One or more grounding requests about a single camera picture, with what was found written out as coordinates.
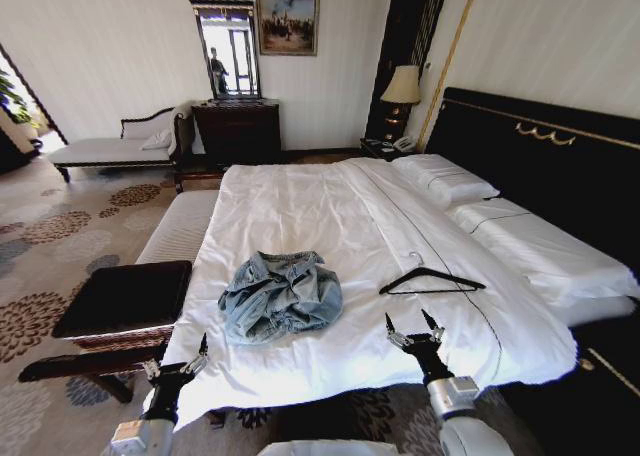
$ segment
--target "picture frame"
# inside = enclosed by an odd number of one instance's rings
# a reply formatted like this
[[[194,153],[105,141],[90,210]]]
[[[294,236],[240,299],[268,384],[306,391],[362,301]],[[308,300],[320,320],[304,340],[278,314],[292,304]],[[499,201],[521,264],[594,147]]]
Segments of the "picture frame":
[[[320,0],[256,0],[260,54],[317,56]]]

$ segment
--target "floral carpet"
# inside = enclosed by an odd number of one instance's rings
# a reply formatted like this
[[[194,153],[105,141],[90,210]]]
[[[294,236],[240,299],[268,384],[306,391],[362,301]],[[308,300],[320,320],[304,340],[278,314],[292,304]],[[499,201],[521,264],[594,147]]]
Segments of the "floral carpet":
[[[139,416],[149,391],[140,373],[121,376],[134,389],[129,404],[82,377],[17,382],[33,361],[79,352],[51,338],[54,324],[94,270],[135,262],[175,197],[172,175],[162,169],[72,169],[71,177],[65,184],[42,157],[0,175],[0,455],[100,454],[119,422]],[[515,454],[541,454],[497,391],[485,392],[478,407]],[[173,454],[252,455],[271,442],[321,438],[442,454],[419,385],[229,410],[222,429],[203,417],[176,435]]]

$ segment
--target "sofa armrest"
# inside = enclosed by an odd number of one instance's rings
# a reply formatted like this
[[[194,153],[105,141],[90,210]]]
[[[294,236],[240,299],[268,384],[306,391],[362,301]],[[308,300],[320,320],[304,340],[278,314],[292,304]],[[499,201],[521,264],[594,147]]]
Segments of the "sofa armrest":
[[[173,144],[169,147],[169,158],[174,164],[180,164],[185,155],[191,154],[191,145],[195,138],[193,114],[176,114],[173,125],[175,148]]]
[[[161,109],[157,113],[137,119],[122,119],[122,139],[147,139],[149,136],[169,128],[171,124],[171,114],[173,108]]]

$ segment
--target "black hanger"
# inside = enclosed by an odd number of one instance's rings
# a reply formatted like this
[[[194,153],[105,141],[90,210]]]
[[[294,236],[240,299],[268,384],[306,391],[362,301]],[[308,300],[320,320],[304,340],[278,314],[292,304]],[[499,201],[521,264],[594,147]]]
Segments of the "black hanger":
[[[452,274],[442,273],[440,271],[436,271],[435,269],[431,269],[431,268],[425,268],[424,266],[422,266],[422,258],[420,257],[420,255],[417,253],[411,253],[411,254],[412,255],[415,254],[416,256],[418,256],[418,258],[420,259],[420,266],[418,266],[415,269],[412,269],[404,276],[400,276],[395,281],[392,281],[391,283],[384,286],[380,290],[380,294],[384,294],[384,293],[389,293],[389,294],[460,293],[463,291],[471,292],[471,291],[477,291],[478,289],[486,288],[484,284],[478,283],[476,281],[471,281],[470,279],[460,278],[458,276],[453,276]],[[399,291],[395,293],[390,292],[393,288],[413,278],[417,278],[418,276],[433,276],[434,278],[440,278],[446,281],[452,281],[454,283],[464,284],[465,286],[468,286],[470,289],[459,288],[459,289],[434,289],[434,290],[425,290],[425,291]]]

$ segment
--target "robotic hand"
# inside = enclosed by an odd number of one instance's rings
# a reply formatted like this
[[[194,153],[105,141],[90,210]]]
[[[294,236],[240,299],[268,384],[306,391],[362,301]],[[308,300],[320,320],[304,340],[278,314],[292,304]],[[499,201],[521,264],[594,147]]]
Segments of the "robotic hand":
[[[178,396],[182,387],[207,365],[207,335],[190,363],[159,366],[152,359],[142,363],[155,388],[149,410],[139,420],[118,425],[111,438],[112,454],[167,456],[171,454],[173,428],[178,422]]]
[[[440,444],[444,453],[450,456],[513,456],[502,436],[476,417],[473,400],[479,391],[473,379],[455,377],[440,361],[437,351],[444,328],[438,327],[424,310],[422,315],[429,325],[429,333],[405,336],[395,330],[385,313],[387,339],[418,360],[431,406],[442,420]]]

